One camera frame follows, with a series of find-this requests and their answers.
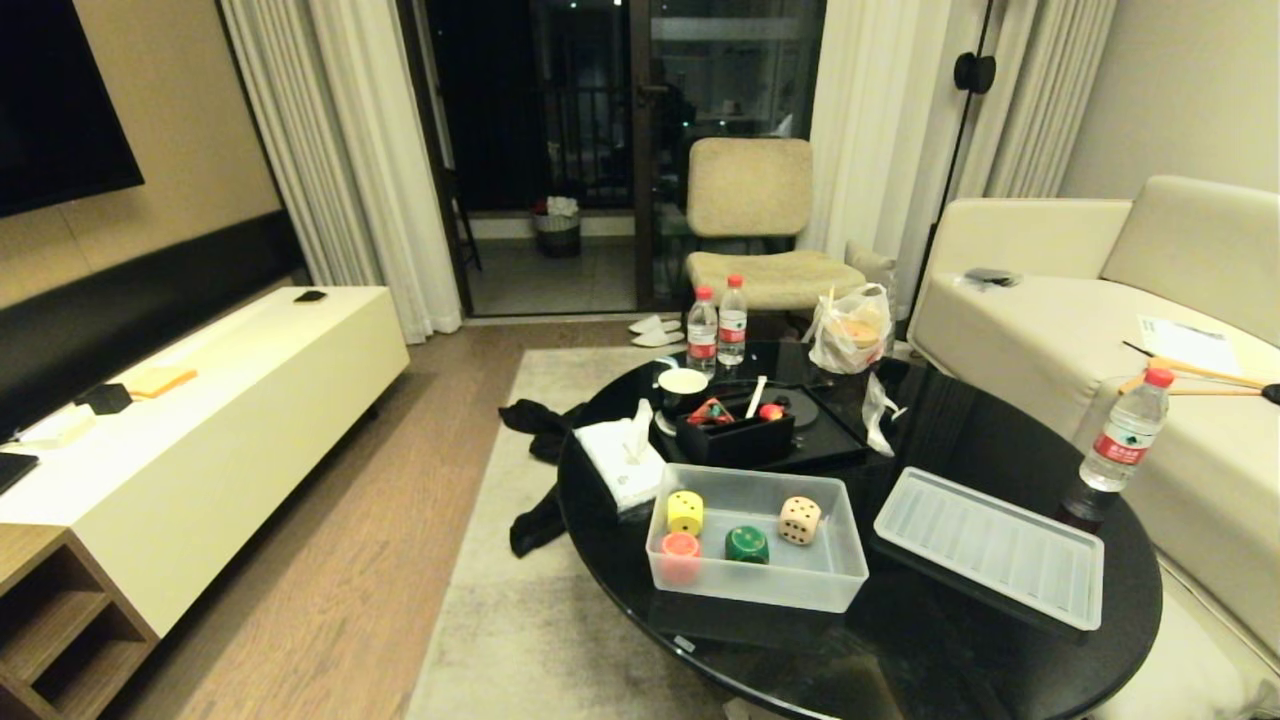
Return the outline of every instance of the beige rug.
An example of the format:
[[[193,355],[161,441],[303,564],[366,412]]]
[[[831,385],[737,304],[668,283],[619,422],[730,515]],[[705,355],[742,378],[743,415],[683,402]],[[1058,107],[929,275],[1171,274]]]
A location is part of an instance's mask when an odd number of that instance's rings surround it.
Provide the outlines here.
[[[564,411],[660,355],[641,348],[525,354],[511,402]],[[498,430],[407,717],[724,717],[727,696],[658,648],[605,597],[568,536],[517,560],[507,530],[556,480],[530,436]]]

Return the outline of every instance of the black round coffee table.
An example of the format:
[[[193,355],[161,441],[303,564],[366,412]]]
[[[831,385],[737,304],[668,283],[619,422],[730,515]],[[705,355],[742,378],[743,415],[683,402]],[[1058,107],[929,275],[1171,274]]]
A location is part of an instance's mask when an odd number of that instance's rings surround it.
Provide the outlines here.
[[[577,424],[630,416],[662,365],[602,389]],[[1129,680],[1160,624],[1156,557],[1123,501],[1106,542],[1102,626],[1075,630],[881,541],[872,523],[901,469],[914,465],[1043,515],[1080,455],[1012,406],[933,368],[883,361],[877,375],[909,410],[886,430],[896,457],[867,450],[804,474],[845,480],[870,579],[844,615],[659,592],[644,544],[648,515],[618,520],[571,437],[559,465],[564,524],[604,592],[654,642],[714,683],[788,717],[1076,717]],[[759,374],[804,383],[863,430],[867,375],[814,368],[797,343],[750,343],[717,383]]]

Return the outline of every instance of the wooden floor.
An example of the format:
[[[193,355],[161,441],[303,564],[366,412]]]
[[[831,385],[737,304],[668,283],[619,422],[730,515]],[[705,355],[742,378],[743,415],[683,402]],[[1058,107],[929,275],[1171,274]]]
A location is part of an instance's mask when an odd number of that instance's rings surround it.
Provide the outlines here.
[[[408,370],[266,523],[102,715],[403,715],[526,348],[626,345],[625,322],[468,327]]]

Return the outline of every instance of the trash bin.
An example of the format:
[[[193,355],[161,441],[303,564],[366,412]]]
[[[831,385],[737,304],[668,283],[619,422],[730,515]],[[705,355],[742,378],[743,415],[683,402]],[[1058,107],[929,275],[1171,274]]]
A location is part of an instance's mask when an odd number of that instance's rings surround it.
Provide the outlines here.
[[[548,258],[577,258],[582,252],[581,218],[534,215],[538,251]]]

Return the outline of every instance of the black tv screen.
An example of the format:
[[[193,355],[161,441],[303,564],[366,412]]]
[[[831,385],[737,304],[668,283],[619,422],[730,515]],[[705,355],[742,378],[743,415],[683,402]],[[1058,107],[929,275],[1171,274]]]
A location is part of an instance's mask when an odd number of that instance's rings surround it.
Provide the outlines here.
[[[0,0],[0,217],[136,184],[72,0]]]

